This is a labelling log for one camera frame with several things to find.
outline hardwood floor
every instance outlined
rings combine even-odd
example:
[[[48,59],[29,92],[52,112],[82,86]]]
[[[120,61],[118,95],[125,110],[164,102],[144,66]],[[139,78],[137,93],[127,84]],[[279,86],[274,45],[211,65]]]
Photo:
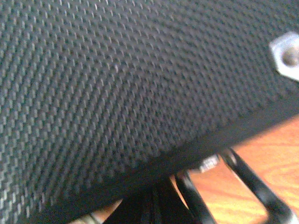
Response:
[[[234,149],[299,214],[299,116]],[[191,177],[218,223],[256,224],[266,219],[258,200],[223,162]],[[106,218],[114,208],[96,214]]]

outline metal bracket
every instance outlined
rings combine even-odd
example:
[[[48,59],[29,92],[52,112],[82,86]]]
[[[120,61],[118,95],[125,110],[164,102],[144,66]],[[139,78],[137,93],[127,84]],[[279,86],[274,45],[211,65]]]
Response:
[[[198,223],[216,224],[210,210],[192,183],[189,173],[187,171],[179,173],[175,175],[175,178],[179,191]]]
[[[273,193],[233,149],[225,150],[221,157],[266,208],[268,219],[265,224],[299,224],[290,207]]]

